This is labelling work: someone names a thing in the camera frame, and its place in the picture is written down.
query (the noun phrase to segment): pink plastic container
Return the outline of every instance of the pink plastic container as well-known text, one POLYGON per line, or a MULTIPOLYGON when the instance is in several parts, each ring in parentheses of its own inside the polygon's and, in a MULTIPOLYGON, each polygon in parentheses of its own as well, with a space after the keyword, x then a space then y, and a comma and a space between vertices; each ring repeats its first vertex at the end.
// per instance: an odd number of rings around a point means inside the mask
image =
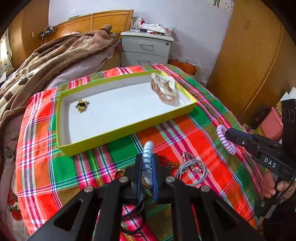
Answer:
POLYGON ((264 132, 264 136, 277 142, 281 139, 283 135, 283 123, 274 107, 271 108, 271 112, 261 123, 261 128, 264 132))

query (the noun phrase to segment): wooden headboard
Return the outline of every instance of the wooden headboard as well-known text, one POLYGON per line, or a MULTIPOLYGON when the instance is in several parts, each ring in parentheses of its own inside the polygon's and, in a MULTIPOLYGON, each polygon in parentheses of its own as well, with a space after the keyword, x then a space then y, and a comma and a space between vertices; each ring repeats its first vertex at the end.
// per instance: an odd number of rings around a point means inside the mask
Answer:
MULTIPOLYGON (((112 25, 112 32, 121 33, 130 30, 133 10, 113 10, 105 12, 96 12, 92 14, 93 30, 102 28, 105 24, 112 25)), ((90 32, 91 14, 74 18, 72 20, 60 23, 57 31, 44 37, 44 43, 53 39, 72 34, 73 32, 90 32)))

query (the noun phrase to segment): brown blanket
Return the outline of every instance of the brown blanket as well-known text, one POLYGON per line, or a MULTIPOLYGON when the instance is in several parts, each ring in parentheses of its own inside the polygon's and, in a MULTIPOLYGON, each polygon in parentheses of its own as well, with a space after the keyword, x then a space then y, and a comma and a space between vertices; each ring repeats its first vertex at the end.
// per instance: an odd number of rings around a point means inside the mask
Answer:
POLYGON ((36 49, 0 89, 0 176, 3 171, 5 127, 9 121, 24 113, 28 99, 42 91, 51 80, 71 65, 109 48, 119 39, 111 33, 112 26, 71 34, 36 49))

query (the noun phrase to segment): gray nightstand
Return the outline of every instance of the gray nightstand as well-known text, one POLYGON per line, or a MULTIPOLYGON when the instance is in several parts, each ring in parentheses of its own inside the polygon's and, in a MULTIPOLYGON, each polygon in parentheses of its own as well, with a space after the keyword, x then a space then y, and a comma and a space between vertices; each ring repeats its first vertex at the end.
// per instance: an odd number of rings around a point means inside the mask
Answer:
POLYGON ((174 39, 145 32, 122 32, 121 66, 167 64, 174 39))

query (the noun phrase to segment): metal screw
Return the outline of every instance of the metal screw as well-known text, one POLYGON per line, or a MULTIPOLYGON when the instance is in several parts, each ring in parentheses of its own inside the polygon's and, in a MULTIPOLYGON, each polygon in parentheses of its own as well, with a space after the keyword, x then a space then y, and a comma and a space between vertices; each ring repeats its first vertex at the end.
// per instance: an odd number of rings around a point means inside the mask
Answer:
POLYGON ((167 181, 168 183, 172 183, 172 182, 175 181, 175 178, 172 177, 172 176, 168 176, 168 177, 166 177, 166 181, 167 181))
POLYGON ((207 185, 203 185, 203 186, 201 186, 200 189, 201 189, 203 192, 208 192, 208 191, 211 190, 211 188, 210 188, 209 186, 207 186, 207 185))
POLYGON ((92 192, 93 189, 94 189, 94 187, 89 185, 89 186, 86 186, 86 187, 84 188, 84 191, 85 191, 85 192, 92 192))
POLYGON ((122 177, 119 178, 119 181, 120 181, 121 183, 126 183, 126 182, 128 181, 128 177, 126 177, 126 176, 122 176, 122 177))

